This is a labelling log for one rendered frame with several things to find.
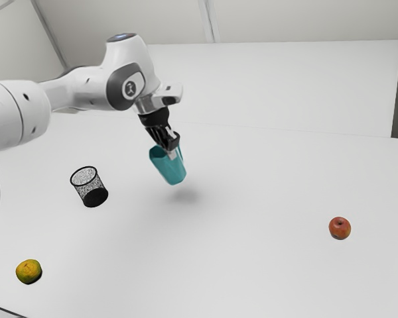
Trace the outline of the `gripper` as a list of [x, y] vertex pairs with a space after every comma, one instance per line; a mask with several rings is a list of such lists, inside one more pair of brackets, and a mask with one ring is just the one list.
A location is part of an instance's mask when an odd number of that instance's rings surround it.
[[161, 108], [149, 114], [138, 115], [141, 124], [160, 147], [165, 148], [170, 160], [178, 157], [180, 135], [169, 127], [168, 108]]

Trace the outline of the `teal faceted mug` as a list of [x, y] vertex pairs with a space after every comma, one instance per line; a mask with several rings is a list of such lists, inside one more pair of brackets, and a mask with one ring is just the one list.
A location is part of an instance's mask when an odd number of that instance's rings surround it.
[[177, 146], [169, 154], [159, 145], [149, 150], [149, 159], [164, 180], [174, 186], [186, 177], [186, 169], [180, 147]]

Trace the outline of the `black mesh pen holder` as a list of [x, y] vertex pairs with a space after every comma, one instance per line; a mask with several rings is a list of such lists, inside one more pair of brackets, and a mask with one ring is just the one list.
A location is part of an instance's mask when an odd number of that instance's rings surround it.
[[109, 196], [98, 170], [93, 166], [78, 168], [70, 176], [70, 184], [74, 187], [85, 207], [93, 208], [103, 204]]

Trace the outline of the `red apple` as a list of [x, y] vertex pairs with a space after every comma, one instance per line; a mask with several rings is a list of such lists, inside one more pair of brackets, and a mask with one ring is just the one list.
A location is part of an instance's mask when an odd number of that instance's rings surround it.
[[349, 237], [352, 227], [346, 218], [334, 217], [328, 225], [329, 233], [332, 238], [337, 240], [344, 240]]

